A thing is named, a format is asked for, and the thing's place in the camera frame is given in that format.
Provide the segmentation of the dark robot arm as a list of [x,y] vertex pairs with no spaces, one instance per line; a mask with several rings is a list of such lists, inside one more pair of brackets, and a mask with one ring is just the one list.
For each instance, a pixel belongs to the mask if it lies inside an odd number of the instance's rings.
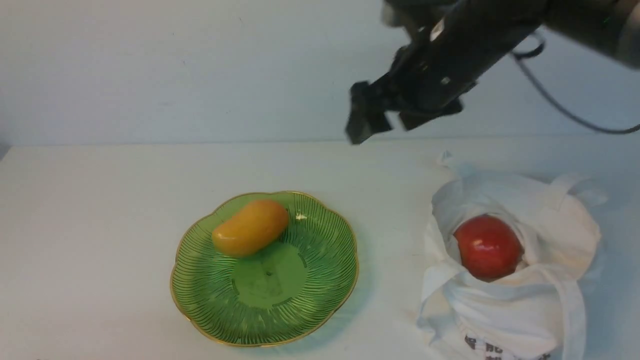
[[382,22],[404,28],[410,41],[374,82],[350,87],[345,126],[353,145],[393,129],[396,112],[407,131],[463,109],[461,96],[478,78],[510,56],[535,89],[569,120],[597,133],[626,135],[576,116],[543,87],[525,65],[546,48],[537,34],[547,27],[631,69],[639,68],[637,0],[385,0]]

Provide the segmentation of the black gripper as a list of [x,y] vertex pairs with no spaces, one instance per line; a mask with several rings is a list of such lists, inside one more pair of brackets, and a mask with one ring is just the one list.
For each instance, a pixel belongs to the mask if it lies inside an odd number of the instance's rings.
[[345,133],[352,145],[393,130],[406,132],[463,111],[477,79],[543,22],[546,0],[386,0],[382,20],[406,28],[410,44],[375,82],[354,83]]

